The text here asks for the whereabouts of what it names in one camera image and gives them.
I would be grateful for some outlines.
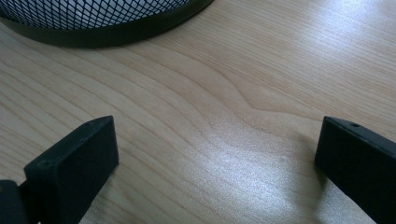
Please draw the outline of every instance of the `mesh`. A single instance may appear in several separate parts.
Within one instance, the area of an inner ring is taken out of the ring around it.
[[[136,21],[190,0],[0,0],[0,16],[24,25],[76,30]]]

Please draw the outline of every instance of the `desk surface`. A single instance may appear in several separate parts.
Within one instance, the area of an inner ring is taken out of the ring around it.
[[[216,0],[166,34],[63,49],[0,25],[0,178],[113,115],[81,223],[373,223],[314,169],[325,115],[396,140],[396,2]]]

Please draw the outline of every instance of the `wood grain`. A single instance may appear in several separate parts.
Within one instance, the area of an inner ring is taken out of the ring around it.
[[[0,25],[0,178],[113,115],[81,223],[373,223],[314,167],[321,120],[396,140],[396,2],[217,0],[166,34],[62,49]]]

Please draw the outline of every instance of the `black mesh wastebasket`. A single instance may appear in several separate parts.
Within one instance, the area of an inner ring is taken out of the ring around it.
[[[100,48],[131,43],[183,22],[212,0],[0,0],[1,22],[48,44]]]

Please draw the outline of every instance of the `wooden desk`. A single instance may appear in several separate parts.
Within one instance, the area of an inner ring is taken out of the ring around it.
[[[81,223],[372,223],[314,169],[321,120],[396,140],[396,2],[216,0],[170,32],[62,49],[0,25],[0,178],[113,115]]]

